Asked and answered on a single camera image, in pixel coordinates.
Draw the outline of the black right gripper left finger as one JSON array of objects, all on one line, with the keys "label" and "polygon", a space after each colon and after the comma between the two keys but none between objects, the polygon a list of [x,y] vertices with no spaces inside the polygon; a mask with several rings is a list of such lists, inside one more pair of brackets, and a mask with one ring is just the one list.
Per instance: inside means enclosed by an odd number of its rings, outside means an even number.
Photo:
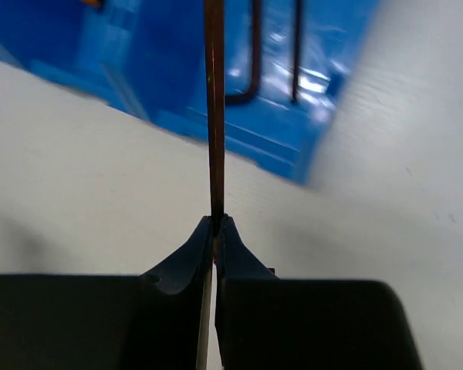
[{"label": "black right gripper left finger", "polygon": [[141,276],[139,363],[146,369],[205,369],[212,282],[212,222]]}]

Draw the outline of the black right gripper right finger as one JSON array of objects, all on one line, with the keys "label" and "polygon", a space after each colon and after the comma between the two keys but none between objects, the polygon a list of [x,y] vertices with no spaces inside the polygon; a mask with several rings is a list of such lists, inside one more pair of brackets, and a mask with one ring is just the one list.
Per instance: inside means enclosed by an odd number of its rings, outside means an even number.
[{"label": "black right gripper right finger", "polygon": [[249,368],[246,357],[256,355],[246,347],[252,344],[252,332],[260,327],[259,316],[265,310],[259,289],[279,279],[245,246],[232,217],[222,218],[218,236],[215,328],[221,365],[224,369]]}]

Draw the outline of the thick long brown hex key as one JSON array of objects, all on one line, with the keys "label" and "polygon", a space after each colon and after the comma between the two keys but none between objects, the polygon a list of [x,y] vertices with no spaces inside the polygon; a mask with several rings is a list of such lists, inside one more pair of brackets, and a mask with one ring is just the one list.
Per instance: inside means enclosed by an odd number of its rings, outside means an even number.
[{"label": "thick long brown hex key", "polygon": [[229,106],[245,105],[253,100],[259,92],[261,84],[262,67],[262,1],[250,1],[251,25],[250,25],[250,81],[244,92],[236,92],[225,95],[225,104]]}]

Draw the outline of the thin long brown hex key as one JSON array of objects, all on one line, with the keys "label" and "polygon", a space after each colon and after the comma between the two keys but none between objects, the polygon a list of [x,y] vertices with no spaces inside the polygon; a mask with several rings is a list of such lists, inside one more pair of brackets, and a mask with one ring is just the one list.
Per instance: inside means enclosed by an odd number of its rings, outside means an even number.
[{"label": "thin long brown hex key", "polygon": [[205,72],[213,259],[221,245],[225,196],[225,2],[204,1]]}]

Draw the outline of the short brown hex key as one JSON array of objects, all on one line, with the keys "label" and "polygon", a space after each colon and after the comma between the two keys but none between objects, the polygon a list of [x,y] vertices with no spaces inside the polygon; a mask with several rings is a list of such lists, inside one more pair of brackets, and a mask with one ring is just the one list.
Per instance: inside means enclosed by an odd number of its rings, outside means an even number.
[{"label": "short brown hex key", "polygon": [[292,103],[298,102],[299,74],[302,42],[302,11],[303,0],[295,0],[295,13],[293,25],[293,64],[292,64]]}]

